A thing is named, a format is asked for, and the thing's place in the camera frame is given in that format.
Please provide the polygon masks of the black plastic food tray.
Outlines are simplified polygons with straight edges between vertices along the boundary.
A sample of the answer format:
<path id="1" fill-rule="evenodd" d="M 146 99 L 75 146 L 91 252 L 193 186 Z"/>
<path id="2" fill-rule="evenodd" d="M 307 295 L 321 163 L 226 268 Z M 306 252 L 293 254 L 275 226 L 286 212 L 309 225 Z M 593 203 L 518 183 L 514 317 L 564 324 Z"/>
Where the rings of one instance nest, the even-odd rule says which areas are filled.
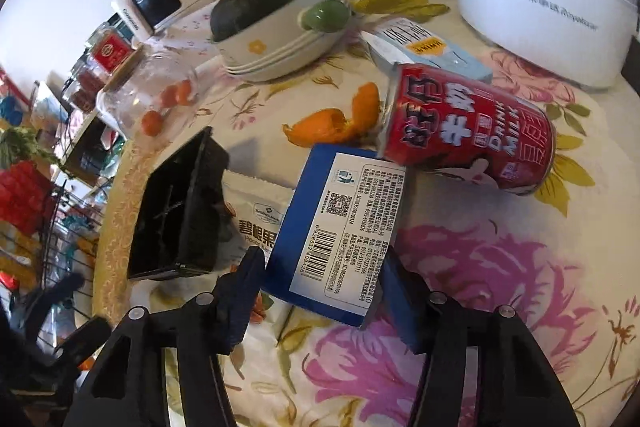
<path id="1" fill-rule="evenodd" d="M 127 279 L 163 281 L 212 272 L 229 155 L 203 128 L 155 169 L 134 227 Z"/>

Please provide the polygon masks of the blue barcode carton box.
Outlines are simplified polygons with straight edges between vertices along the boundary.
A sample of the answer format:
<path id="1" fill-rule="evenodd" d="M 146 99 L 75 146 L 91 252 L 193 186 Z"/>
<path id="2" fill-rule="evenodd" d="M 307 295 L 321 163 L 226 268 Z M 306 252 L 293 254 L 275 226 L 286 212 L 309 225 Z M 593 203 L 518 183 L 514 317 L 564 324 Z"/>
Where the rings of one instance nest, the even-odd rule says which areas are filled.
<path id="1" fill-rule="evenodd" d="M 395 238 L 407 169 L 347 146 L 315 145 L 267 261 L 262 289 L 360 327 Z"/>

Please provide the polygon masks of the floral tablecloth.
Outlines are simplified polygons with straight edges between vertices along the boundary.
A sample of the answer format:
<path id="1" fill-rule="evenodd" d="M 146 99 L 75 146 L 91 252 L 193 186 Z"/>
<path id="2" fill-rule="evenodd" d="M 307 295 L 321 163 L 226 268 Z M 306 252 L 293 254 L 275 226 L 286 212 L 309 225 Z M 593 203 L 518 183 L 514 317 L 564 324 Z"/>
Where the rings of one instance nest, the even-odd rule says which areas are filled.
<path id="1" fill-rule="evenodd" d="M 623 81 L 586 92 L 488 46 L 462 22 L 457 0 L 352 1 L 366 23 L 446 4 L 430 27 L 489 65 L 497 87 L 551 117 L 559 150 L 538 193 L 518 197 L 410 172 L 395 247 L 409 270 L 463 306 L 518 311 L 578 421 L 612 424 L 639 382 L 637 93 Z M 208 20 L 198 11 L 149 45 L 180 55 L 207 86 L 181 140 L 211 127 L 245 179 L 294 187 L 308 153 L 283 127 L 320 109 L 349 110 L 359 87 L 386 83 L 355 34 L 288 79 L 233 79 Z M 405 425 L 421 367 L 384 314 L 354 329 L 268 296 L 242 346 L 222 362 L 233 412 L 247 426 Z"/>

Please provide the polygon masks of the white nut snack packet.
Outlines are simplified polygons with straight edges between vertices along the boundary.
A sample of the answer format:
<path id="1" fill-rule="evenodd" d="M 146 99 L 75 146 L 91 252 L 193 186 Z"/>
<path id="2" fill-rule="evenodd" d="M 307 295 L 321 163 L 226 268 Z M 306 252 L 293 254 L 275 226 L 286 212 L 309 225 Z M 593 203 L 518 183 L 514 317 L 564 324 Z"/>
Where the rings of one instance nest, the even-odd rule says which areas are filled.
<path id="1" fill-rule="evenodd" d="M 222 175 L 221 187 L 224 208 L 243 242 L 242 251 L 256 246 L 268 262 L 294 191 L 231 170 Z"/>

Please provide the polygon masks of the red milk drink can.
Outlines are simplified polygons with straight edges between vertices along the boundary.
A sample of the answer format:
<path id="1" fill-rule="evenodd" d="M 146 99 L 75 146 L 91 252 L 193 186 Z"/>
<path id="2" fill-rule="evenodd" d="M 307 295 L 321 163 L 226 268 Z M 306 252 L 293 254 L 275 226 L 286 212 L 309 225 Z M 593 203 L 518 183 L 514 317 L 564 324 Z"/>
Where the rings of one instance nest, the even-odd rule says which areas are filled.
<path id="1" fill-rule="evenodd" d="M 432 66 L 392 69 L 378 157 L 526 195 L 547 178 L 554 150 L 551 121 L 532 103 Z"/>

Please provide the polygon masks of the glass jar with tomatoes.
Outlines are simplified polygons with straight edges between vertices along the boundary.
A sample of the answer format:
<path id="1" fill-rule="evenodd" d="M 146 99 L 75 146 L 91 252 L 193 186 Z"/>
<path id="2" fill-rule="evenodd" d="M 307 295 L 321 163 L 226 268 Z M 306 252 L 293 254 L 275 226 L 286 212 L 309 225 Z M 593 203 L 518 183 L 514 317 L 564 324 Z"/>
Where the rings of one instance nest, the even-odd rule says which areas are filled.
<path id="1" fill-rule="evenodd" d="M 198 99 L 195 69 L 175 52 L 138 49 L 96 96 L 96 108 L 127 140 L 155 146 L 179 134 Z"/>

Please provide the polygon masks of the orange peel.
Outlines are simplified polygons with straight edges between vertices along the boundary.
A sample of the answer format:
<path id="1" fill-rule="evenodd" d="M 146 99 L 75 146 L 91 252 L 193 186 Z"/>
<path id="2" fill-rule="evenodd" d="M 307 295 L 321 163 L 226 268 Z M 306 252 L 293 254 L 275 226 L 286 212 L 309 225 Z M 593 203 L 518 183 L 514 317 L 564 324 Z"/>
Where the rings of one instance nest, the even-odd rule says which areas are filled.
<path id="1" fill-rule="evenodd" d="M 297 121 L 293 126 L 284 124 L 282 131 L 288 142 L 300 147 L 349 144 L 374 129 L 380 115 L 378 86 L 368 82 L 352 98 L 352 118 L 347 118 L 341 109 L 326 108 Z"/>

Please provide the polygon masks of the red label jar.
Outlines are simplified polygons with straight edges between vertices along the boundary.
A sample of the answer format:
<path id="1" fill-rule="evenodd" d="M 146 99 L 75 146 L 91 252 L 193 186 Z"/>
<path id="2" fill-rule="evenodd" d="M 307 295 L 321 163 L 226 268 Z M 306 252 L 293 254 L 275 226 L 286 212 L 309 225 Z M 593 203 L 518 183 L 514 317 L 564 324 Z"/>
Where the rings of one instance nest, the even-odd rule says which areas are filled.
<path id="1" fill-rule="evenodd" d="M 111 25 L 103 24 L 88 39 L 89 53 L 100 67 L 113 74 L 134 53 L 130 43 Z"/>

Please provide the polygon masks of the light blue small carton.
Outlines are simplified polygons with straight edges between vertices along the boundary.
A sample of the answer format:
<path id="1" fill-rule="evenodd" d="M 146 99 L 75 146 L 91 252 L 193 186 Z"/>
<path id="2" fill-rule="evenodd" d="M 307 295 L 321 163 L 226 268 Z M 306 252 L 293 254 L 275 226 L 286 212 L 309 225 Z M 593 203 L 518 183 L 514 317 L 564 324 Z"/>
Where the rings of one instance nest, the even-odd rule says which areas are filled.
<path id="1" fill-rule="evenodd" d="M 396 65 L 422 64 L 491 83 L 491 69 L 453 42 L 424 26 L 396 17 L 360 31 L 375 66 L 389 76 Z"/>

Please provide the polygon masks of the stacked white floral bowls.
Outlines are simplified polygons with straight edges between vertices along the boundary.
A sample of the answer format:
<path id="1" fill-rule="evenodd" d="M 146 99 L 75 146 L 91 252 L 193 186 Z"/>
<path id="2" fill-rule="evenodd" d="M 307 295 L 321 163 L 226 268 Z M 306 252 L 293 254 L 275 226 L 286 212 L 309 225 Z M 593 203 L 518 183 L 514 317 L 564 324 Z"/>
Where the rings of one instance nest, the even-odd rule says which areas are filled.
<path id="1" fill-rule="evenodd" d="M 320 1 L 294 0 L 235 36 L 214 42 L 226 71 L 249 82 L 266 82 L 317 61 L 341 40 L 350 22 L 333 34 L 304 29 L 299 17 Z M 338 1 L 350 9 L 347 0 Z"/>

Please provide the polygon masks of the dark green pumpkin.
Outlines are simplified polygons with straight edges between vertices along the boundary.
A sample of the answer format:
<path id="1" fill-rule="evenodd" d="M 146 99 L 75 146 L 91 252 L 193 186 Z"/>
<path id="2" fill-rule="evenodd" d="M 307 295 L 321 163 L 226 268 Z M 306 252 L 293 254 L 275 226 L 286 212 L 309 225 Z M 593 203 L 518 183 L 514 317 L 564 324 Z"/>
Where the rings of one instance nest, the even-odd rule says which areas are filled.
<path id="1" fill-rule="evenodd" d="M 209 17 L 213 42 L 227 40 L 294 0 L 219 0 Z"/>

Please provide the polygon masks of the green ceramic spoon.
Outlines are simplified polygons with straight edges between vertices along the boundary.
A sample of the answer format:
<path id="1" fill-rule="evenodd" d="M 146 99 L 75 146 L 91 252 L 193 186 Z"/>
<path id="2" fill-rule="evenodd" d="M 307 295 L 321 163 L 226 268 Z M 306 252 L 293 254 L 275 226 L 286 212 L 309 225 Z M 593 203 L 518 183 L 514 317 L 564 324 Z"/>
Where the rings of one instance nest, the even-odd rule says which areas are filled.
<path id="1" fill-rule="evenodd" d="M 333 34 L 343 30 L 350 19 L 349 7 L 338 0 L 322 0 L 303 12 L 300 26 L 306 30 Z"/>

